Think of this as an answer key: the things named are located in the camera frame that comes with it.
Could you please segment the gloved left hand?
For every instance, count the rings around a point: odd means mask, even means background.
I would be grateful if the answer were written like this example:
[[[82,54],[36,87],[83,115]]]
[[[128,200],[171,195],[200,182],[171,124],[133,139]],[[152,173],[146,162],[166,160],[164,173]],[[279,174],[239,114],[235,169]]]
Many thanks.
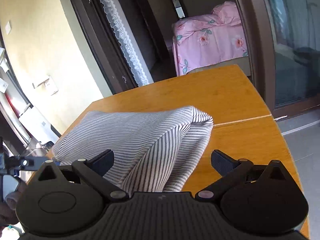
[[[27,184],[19,177],[1,176],[1,231],[18,223],[16,206],[26,188]]]

